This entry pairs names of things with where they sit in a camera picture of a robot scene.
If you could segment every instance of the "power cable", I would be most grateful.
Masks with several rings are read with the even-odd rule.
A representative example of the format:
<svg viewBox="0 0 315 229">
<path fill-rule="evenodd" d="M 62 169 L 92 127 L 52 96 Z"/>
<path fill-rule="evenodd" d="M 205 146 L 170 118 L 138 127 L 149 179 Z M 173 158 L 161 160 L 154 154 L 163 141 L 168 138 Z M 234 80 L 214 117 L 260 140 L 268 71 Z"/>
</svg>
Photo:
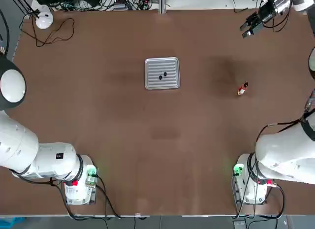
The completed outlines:
<svg viewBox="0 0 315 229">
<path fill-rule="evenodd" d="M 6 30 L 6 48 L 5 48 L 4 56 L 7 57 L 8 51 L 9 51 L 9 46 L 10 46 L 10 30 L 9 30 L 8 23 L 7 23 L 7 21 L 5 19 L 5 16 L 4 16 L 4 14 L 3 14 L 1 9 L 0 9 L 0 15 L 2 17 L 2 20 L 4 22 L 4 26 L 5 26 L 5 30 Z"/>
<path fill-rule="evenodd" d="M 71 212 L 70 208 L 69 208 L 68 205 L 67 205 L 67 202 L 66 202 L 66 200 L 65 200 L 65 198 L 64 198 L 64 196 L 63 196 L 63 193 L 62 193 L 60 187 L 58 187 L 58 185 L 54 184 L 54 182 L 57 181 L 57 180 L 52 180 L 52 178 L 50 178 L 50 181 L 37 182 L 37 181 L 32 181 L 32 180 L 26 179 L 26 178 L 22 177 L 21 175 L 18 175 L 18 177 L 19 177 L 21 180 L 23 180 L 23 181 L 25 181 L 25 182 L 28 182 L 28 183 L 31 183 L 31 184 L 36 184 L 36 185 L 48 185 L 48 186 L 50 185 L 50 186 L 52 186 L 52 187 L 57 188 L 58 191 L 59 191 L 59 193 L 60 193 L 60 196 L 61 196 L 61 198 L 62 198 L 62 200 L 63 200 L 63 205 L 64 205 L 65 209 L 67 210 L 68 215 L 69 215 L 72 219 L 74 219 L 74 220 L 76 220 L 76 221 L 84 221 L 84 220 L 91 220 L 91 219 L 103 220 L 103 221 L 105 222 L 105 224 L 106 224 L 107 229 L 108 229 L 107 221 L 108 221 L 109 219 L 107 219 L 107 218 L 103 218 L 103 217 L 84 217 L 84 216 L 78 216 L 78 215 L 73 214 L 73 213 Z"/>
<path fill-rule="evenodd" d="M 277 216 L 275 216 L 275 217 L 273 217 L 273 216 L 264 216 L 264 215 L 261 215 L 259 217 L 265 218 L 265 219 L 278 219 L 278 218 L 280 218 L 283 215 L 284 208 L 285 208 L 285 194 L 284 194 L 284 191 L 283 191 L 283 189 L 282 189 L 282 187 L 280 185 L 277 184 L 276 186 L 280 190 L 280 192 L 282 194 L 282 200 L 283 200 L 282 201 L 282 208 L 281 208 L 280 213 Z"/>
<path fill-rule="evenodd" d="M 162 229 L 162 215 L 161 215 L 161 217 L 159 218 L 159 229 Z"/>
<path fill-rule="evenodd" d="M 22 24 L 23 24 L 24 18 L 25 18 L 27 15 L 30 15 L 30 14 L 31 14 L 31 13 L 24 15 L 24 17 L 22 18 L 22 21 L 21 21 L 21 23 L 20 23 L 19 28 L 20 28 L 20 30 L 21 30 L 23 33 L 25 33 L 25 34 L 27 34 L 28 36 L 30 36 L 31 38 L 35 39 L 35 41 L 36 41 L 36 46 L 37 46 L 38 48 L 39 48 L 39 47 L 42 47 L 42 46 L 44 46 L 44 45 L 53 44 L 53 43 L 58 42 L 58 41 L 68 41 L 69 39 L 71 39 L 71 38 L 73 37 L 73 35 L 74 35 L 74 19 L 73 19 L 73 18 L 67 18 L 67 19 L 65 19 L 65 20 L 61 23 L 61 25 L 60 25 L 56 30 L 51 31 L 50 34 L 47 36 L 47 38 L 46 38 L 44 41 L 38 39 L 38 38 L 37 38 L 37 35 L 36 35 L 36 31 L 35 31 L 33 16 L 31 16 L 31 23 L 32 23 L 32 28 L 33 28 L 33 33 L 34 33 L 34 35 L 31 35 L 31 34 L 29 34 L 28 32 L 26 32 L 26 31 L 24 31 L 24 30 L 22 29 Z M 62 28 L 62 26 L 65 24 L 65 22 L 68 21 L 68 20 L 71 20 L 71 21 L 72 21 L 72 34 L 71 34 L 68 38 L 55 37 L 54 39 L 52 39 L 51 41 L 49 41 L 49 40 L 52 38 L 52 36 L 53 36 L 56 32 L 58 32 L 58 31 Z"/>
<path fill-rule="evenodd" d="M 276 33 L 282 31 L 282 30 L 285 28 L 285 26 L 287 25 L 287 22 L 288 22 L 288 20 L 289 20 L 291 7 L 292 7 L 292 2 L 290 2 L 290 6 L 289 6 L 289 9 L 288 9 L 287 14 L 285 15 L 285 17 L 284 17 L 279 23 L 275 24 L 275 19 L 273 19 L 273 20 L 272 20 L 272 26 L 267 26 L 267 25 L 265 25 L 265 23 L 263 23 L 263 26 L 264 26 L 265 28 L 272 29 L 272 31 L 273 31 L 273 32 L 276 32 Z M 276 31 L 276 30 L 275 30 L 275 27 L 280 26 L 283 22 L 285 22 L 284 25 L 283 25 L 279 30 Z"/>
<path fill-rule="evenodd" d="M 236 9 L 236 3 L 235 3 L 234 0 L 232 0 L 232 1 L 233 1 L 233 3 L 234 3 L 234 12 L 235 12 L 235 13 L 239 13 L 239 12 L 242 12 L 242 11 L 245 11 L 245 10 L 248 9 L 248 7 L 246 7 L 246 8 L 244 8 L 244 9 L 241 9 L 241 10 L 237 11 L 237 10 L 235 10 L 235 9 Z"/>
<path fill-rule="evenodd" d="M 26 14 L 28 13 L 28 11 L 26 10 L 26 8 L 24 7 L 24 5 L 22 5 L 22 7 L 24 8 L 25 11 L 22 10 L 22 8 L 18 5 L 18 3 L 15 1 L 15 0 L 12 0 L 15 5 L 20 9 L 20 11 L 23 13 L 23 14 Z"/>
<path fill-rule="evenodd" d="M 19 2 L 19 4 L 24 8 L 24 10 L 26 11 L 26 13 L 29 13 L 30 11 L 29 11 L 29 9 L 27 9 L 25 6 L 24 6 L 24 4 L 21 2 L 21 0 L 17 0 L 18 2 Z"/>
<path fill-rule="evenodd" d="M 29 10 L 34 14 L 34 16 L 36 16 L 37 18 L 39 18 L 38 14 L 33 10 L 33 8 L 29 5 L 29 3 L 26 0 L 23 0 L 25 2 L 25 4 L 27 5 L 27 7 L 29 8 Z"/>
<path fill-rule="evenodd" d="M 105 196 L 105 198 L 106 198 L 106 200 L 107 200 L 107 202 L 108 202 L 108 204 L 109 204 L 111 210 L 113 211 L 115 217 L 116 217 L 116 218 L 119 218 L 119 219 L 122 219 L 123 217 L 121 217 L 120 215 L 118 215 L 118 214 L 116 213 L 116 211 L 114 210 L 114 207 L 113 207 L 111 201 L 109 200 L 109 197 L 107 196 L 105 190 L 103 190 L 103 188 L 100 187 L 99 185 L 96 185 L 96 188 L 97 188 L 98 190 L 100 190 L 100 191 L 103 193 L 103 195 Z"/>
</svg>

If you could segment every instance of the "green light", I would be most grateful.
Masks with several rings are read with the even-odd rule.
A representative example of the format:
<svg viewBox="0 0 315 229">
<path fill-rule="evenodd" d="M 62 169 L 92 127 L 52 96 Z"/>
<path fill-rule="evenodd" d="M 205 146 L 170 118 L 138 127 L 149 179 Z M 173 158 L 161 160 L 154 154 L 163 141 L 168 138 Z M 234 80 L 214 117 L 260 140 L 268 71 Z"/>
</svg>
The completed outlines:
<svg viewBox="0 0 315 229">
<path fill-rule="evenodd" d="M 244 169 L 244 164 L 236 164 L 234 166 L 234 174 L 242 175 L 243 169 Z"/>
</svg>

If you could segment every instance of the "floor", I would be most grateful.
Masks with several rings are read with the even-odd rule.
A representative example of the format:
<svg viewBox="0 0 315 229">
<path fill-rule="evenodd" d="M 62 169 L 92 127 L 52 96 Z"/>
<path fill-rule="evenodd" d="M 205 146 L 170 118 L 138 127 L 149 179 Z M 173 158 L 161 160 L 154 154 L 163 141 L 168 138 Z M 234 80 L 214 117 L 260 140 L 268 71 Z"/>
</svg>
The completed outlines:
<svg viewBox="0 0 315 229">
<path fill-rule="evenodd" d="M 247 219 L 248 229 L 274 229 L 276 220 L 266 222 L 250 223 L 260 220 Z M 180 216 L 154 216 L 145 220 L 136 219 L 136 229 L 246 229 L 246 227 L 234 227 L 234 220 L 231 217 L 180 217 Z M 278 220 L 277 229 L 308 229 L 315 223 L 315 216 L 282 216 Z M 134 228 L 134 218 L 111 219 L 108 223 L 109 229 L 132 229 Z M 69 217 L 38 217 L 26 218 L 22 223 L 16 224 L 13 229 L 67 229 L 75 227 L 76 229 L 85 228 L 104 228 L 102 220 L 89 220 L 77 222 Z"/>
</svg>

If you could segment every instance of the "wire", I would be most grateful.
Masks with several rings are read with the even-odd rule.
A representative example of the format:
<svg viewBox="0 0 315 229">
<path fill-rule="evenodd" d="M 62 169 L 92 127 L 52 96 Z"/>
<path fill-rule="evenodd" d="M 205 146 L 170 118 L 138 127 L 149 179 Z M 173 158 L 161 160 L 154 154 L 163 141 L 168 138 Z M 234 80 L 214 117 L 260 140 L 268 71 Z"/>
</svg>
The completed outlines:
<svg viewBox="0 0 315 229">
<path fill-rule="evenodd" d="M 257 200 L 257 192 L 258 192 L 258 179 L 256 178 L 256 192 L 255 192 L 255 201 L 254 201 L 254 205 L 253 205 L 253 210 L 254 210 L 254 214 L 251 218 L 254 218 L 256 216 L 256 200 Z"/>
<path fill-rule="evenodd" d="M 9 51 L 9 46 L 10 46 L 10 30 L 9 30 L 9 26 L 8 23 L 5 19 L 5 16 L 2 12 L 2 10 L 0 9 L 0 15 L 3 19 L 4 25 L 5 25 L 5 29 L 6 29 L 6 48 L 5 48 L 5 52 L 4 52 L 4 56 L 6 57 L 8 55 L 8 51 Z"/>
<path fill-rule="evenodd" d="M 57 181 L 57 180 L 52 180 L 52 178 L 50 178 L 50 181 L 37 182 L 37 181 L 32 181 L 32 180 L 26 179 L 26 178 L 22 177 L 21 175 L 18 175 L 18 177 L 19 177 L 21 180 L 23 180 L 23 181 L 25 181 L 25 182 L 28 182 L 28 183 L 31 183 L 31 184 L 50 185 L 50 186 L 52 186 L 52 187 L 57 188 L 58 191 L 59 191 L 59 193 L 60 193 L 60 196 L 61 196 L 61 198 L 62 198 L 62 200 L 63 200 L 63 205 L 64 205 L 65 209 L 67 210 L 67 213 L 69 214 L 69 216 L 70 216 L 72 219 L 74 219 L 74 220 L 76 220 L 76 221 L 84 221 L 84 220 L 90 220 L 90 219 L 101 219 L 101 220 L 103 220 L 103 221 L 105 222 L 106 227 L 107 227 L 107 229 L 108 229 L 108 224 L 107 224 L 107 220 L 108 220 L 108 219 L 105 219 L 105 218 L 103 218 L 103 217 L 84 217 L 84 216 L 77 216 L 77 215 L 73 214 L 73 213 L 71 212 L 70 208 L 68 207 L 65 198 L 63 197 L 63 193 L 62 193 L 60 187 L 58 187 L 58 185 L 55 185 L 55 184 L 54 184 L 54 182 Z"/>
<path fill-rule="evenodd" d="M 116 213 L 116 211 L 114 210 L 113 205 L 112 205 L 111 201 L 109 200 L 109 197 L 107 196 L 105 190 L 103 190 L 102 187 L 100 187 L 99 185 L 96 185 L 96 188 L 99 189 L 99 190 L 103 193 L 103 195 L 105 196 L 105 198 L 106 198 L 106 200 L 107 200 L 107 202 L 108 202 L 110 208 L 112 209 L 112 211 L 113 211 L 115 217 L 116 217 L 116 218 L 119 218 L 119 219 L 122 219 L 123 217 L 121 217 L 120 215 L 118 215 L 118 214 Z"/>
<path fill-rule="evenodd" d="M 24 7 L 24 9 L 25 9 L 25 11 L 23 11 L 22 9 L 21 9 L 21 7 L 18 5 L 18 3 L 15 1 L 15 0 L 12 0 L 14 3 L 15 3 L 15 5 L 21 10 L 21 12 L 23 13 L 23 14 L 25 14 L 25 13 L 28 13 L 28 11 L 26 10 L 26 8 L 24 7 L 24 5 L 22 5 L 22 7 Z"/>
<path fill-rule="evenodd" d="M 257 159 L 256 159 L 254 165 L 252 166 L 251 171 L 249 172 L 249 175 L 248 175 L 248 178 L 247 178 L 247 182 L 246 182 L 246 185 L 245 185 L 245 189 L 244 189 L 244 195 L 243 195 L 243 198 L 242 198 L 242 201 L 241 201 L 240 209 L 238 210 L 236 216 L 235 216 L 235 217 L 232 217 L 232 219 L 237 219 L 237 218 L 239 218 L 239 216 L 240 216 L 240 213 L 241 213 L 241 210 L 242 210 L 242 207 L 243 207 L 243 204 L 244 204 L 245 192 L 246 192 L 246 189 L 247 189 L 247 185 L 248 185 L 248 182 L 250 181 L 250 178 L 251 178 L 251 175 L 252 175 L 252 171 L 253 171 L 255 165 L 257 164 L 257 162 L 258 162 L 258 161 L 257 161 Z"/>
<path fill-rule="evenodd" d="M 103 189 L 104 189 L 104 192 L 106 193 L 106 187 L 105 187 L 105 183 L 103 181 L 102 178 L 98 177 L 98 179 L 100 179 L 102 185 L 103 185 Z M 106 201 L 105 201 L 105 218 L 107 218 L 107 198 L 106 198 Z"/>
<path fill-rule="evenodd" d="M 263 26 L 264 26 L 265 28 L 272 29 L 272 31 L 273 31 L 273 32 L 276 32 L 276 33 L 282 31 L 282 30 L 284 29 L 284 27 L 286 26 L 288 20 L 289 20 L 291 7 L 292 7 L 292 2 L 290 3 L 289 11 L 287 12 L 287 14 L 285 15 L 285 17 L 284 17 L 279 23 L 275 24 L 275 19 L 273 19 L 273 20 L 272 20 L 272 26 L 267 26 L 267 25 L 265 25 L 264 23 L 263 23 Z M 285 23 L 284 23 L 284 25 L 283 25 L 279 30 L 277 30 L 277 31 L 274 30 L 275 27 L 278 27 L 278 26 L 281 25 L 283 22 L 285 22 Z"/>
<path fill-rule="evenodd" d="M 280 218 L 280 217 L 283 215 L 283 213 L 284 213 L 284 208 L 285 208 L 285 194 L 284 194 L 284 191 L 283 191 L 283 189 L 282 189 L 282 187 L 281 187 L 280 185 L 277 185 L 277 188 L 280 190 L 280 192 L 281 192 L 281 194 L 282 194 L 282 208 L 281 208 L 280 213 L 279 213 L 277 216 L 275 216 L 275 217 L 273 217 L 273 216 L 264 216 L 264 215 L 261 215 L 261 216 L 260 216 L 261 218 L 265 218 L 265 219 L 278 219 L 278 218 Z"/>
<path fill-rule="evenodd" d="M 246 226 L 246 228 L 247 228 L 247 229 L 250 229 L 251 224 L 253 224 L 253 223 L 266 222 L 266 221 L 269 221 L 269 220 L 270 220 L 270 219 L 252 221 L 252 222 L 249 223 L 248 226 Z"/>
<path fill-rule="evenodd" d="M 29 5 L 29 3 L 26 0 L 23 0 L 25 2 L 25 4 L 27 5 L 27 7 L 29 8 L 29 10 L 37 17 L 39 18 L 38 14 L 33 10 L 33 8 Z"/>
<path fill-rule="evenodd" d="M 161 217 L 159 218 L 159 229 L 161 229 L 162 228 L 162 215 L 161 215 Z"/>
<path fill-rule="evenodd" d="M 234 12 L 235 12 L 235 13 L 239 13 L 239 12 L 242 12 L 242 11 L 245 11 L 245 10 L 248 9 L 248 7 L 246 7 L 246 8 L 244 8 L 244 9 L 241 9 L 241 10 L 237 11 L 237 10 L 235 10 L 235 9 L 236 9 L 236 3 L 235 3 L 234 0 L 232 0 L 232 1 L 233 1 L 233 3 L 234 3 Z"/>
<path fill-rule="evenodd" d="M 33 33 L 34 33 L 34 35 L 31 35 L 31 34 L 29 34 L 28 32 L 26 32 L 26 31 L 24 31 L 24 30 L 22 29 L 23 20 L 24 20 L 24 18 L 25 18 L 27 15 L 29 15 L 29 14 L 24 15 L 24 17 L 22 18 L 22 21 L 21 21 L 21 23 L 20 23 L 19 28 L 20 28 L 20 30 L 21 30 L 23 33 L 27 34 L 28 36 L 30 36 L 31 38 L 33 38 L 33 39 L 36 40 L 36 46 L 37 46 L 38 48 L 40 48 L 40 47 L 42 47 L 42 46 L 44 46 L 44 45 L 53 44 L 53 43 L 58 42 L 58 41 L 68 41 L 68 40 L 71 39 L 71 38 L 73 37 L 73 35 L 74 35 L 74 19 L 73 19 L 73 18 L 67 18 L 67 19 L 65 19 L 65 20 L 61 23 L 61 25 L 58 27 L 58 29 L 51 31 L 50 34 L 47 36 L 47 38 L 46 38 L 44 41 L 42 41 L 42 40 L 40 40 L 40 39 L 37 38 L 37 35 L 36 35 L 36 32 L 35 32 L 35 26 L 34 26 L 33 16 L 31 16 L 31 23 L 32 23 L 32 28 L 33 28 Z M 55 37 L 54 39 L 52 39 L 51 41 L 49 41 L 49 40 L 52 38 L 52 36 L 53 36 L 56 32 L 58 32 L 58 31 L 62 28 L 62 26 L 64 25 L 64 23 L 65 23 L 66 21 L 68 21 L 68 20 L 71 20 L 71 21 L 72 21 L 72 34 L 71 34 L 71 36 L 68 37 L 68 38 Z"/>
<path fill-rule="evenodd" d="M 291 124 L 296 124 L 296 123 L 298 123 L 299 122 L 299 119 L 296 119 L 296 120 L 294 120 L 294 121 L 292 121 L 292 122 L 280 122 L 280 123 L 272 123 L 272 124 L 267 124 L 267 125 L 265 125 L 262 129 L 261 129 L 261 131 L 259 132 L 259 134 L 258 134 L 258 136 L 257 136 L 257 138 L 256 138 L 256 142 L 258 141 L 258 139 L 260 138 L 260 136 L 261 136 L 261 134 L 262 134 L 262 132 L 267 128 L 267 127 L 272 127 L 272 126 L 277 126 L 277 125 L 291 125 Z"/>
<path fill-rule="evenodd" d="M 20 5 L 24 8 L 24 10 L 26 11 L 26 13 L 29 13 L 30 11 L 24 6 L 24 4 L 21 2 L 21 0 L 17 0 L 19 3 L 20 3 Z"/>
<path fill-rule="evenodd" d="M 259 1 L 259 0 L 256 1 L 256 6 L 255 6 L 255 8 L 257 8 L 257 3 L 258 3 L 258 1 Z"/>
</svg>

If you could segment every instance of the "label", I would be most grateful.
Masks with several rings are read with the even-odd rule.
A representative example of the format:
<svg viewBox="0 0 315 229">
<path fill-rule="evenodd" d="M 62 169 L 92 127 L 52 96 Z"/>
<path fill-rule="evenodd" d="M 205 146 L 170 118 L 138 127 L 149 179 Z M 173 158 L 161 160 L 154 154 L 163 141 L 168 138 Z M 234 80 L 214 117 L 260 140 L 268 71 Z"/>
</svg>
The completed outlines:
<svg viewBox="0 0 315 229">
<path fill-rule="evenodd" d="M 239 94 L 239 95 L 242 95 L 244 92 L 245 92 L 245 90 L 244 90 L 244 89 L 241 89 L 241 90 L 238 92 L 238 94 Z"/>
</svg>

